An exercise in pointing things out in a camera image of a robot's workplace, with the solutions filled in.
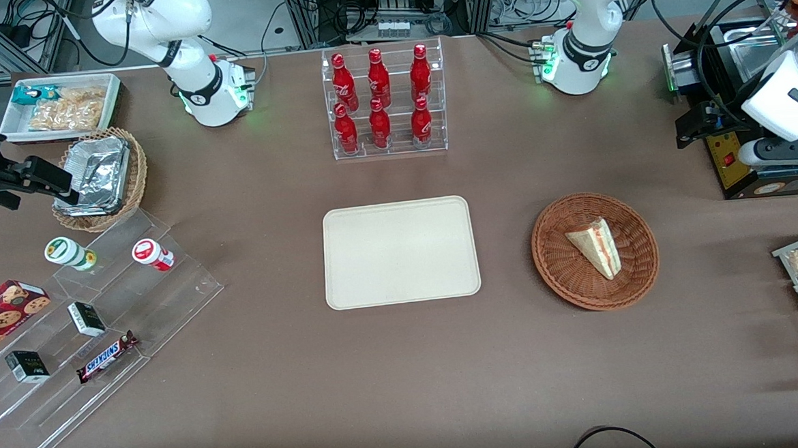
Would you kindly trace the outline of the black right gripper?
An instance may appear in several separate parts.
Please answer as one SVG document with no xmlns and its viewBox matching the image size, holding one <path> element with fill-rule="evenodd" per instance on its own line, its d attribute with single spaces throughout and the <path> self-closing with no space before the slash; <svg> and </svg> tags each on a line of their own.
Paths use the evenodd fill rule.
<svg viewBox="0 0 798 448">
<path fill-rule="evenodd" d="M 27 157 L 24 163 L 25 174 L 12 167 L 0 170 L 0 207 L 18 209 L 21 201 L 16 193 L 26 192 L 28 188 L 33 193 L 56 199 L 73 200 L 78 197 L 78 191 L 72 188 L 72 173 L 39 156 Z"/>
</svg>

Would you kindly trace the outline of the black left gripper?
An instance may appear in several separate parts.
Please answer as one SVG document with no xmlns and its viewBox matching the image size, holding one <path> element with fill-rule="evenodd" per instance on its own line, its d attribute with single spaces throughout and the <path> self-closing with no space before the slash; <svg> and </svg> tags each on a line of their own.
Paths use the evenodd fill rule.
<svg viewBox="0 0 798 448">
<path fill-rule="evenodd" d="M 731 113 L 723 104 L 701 102 L 702 114 L 683 115 L 676 119 L 676 145 L 683 150 L 697 140 L 726 133 L 754 132 L 754 125 Z"/>
</svg>

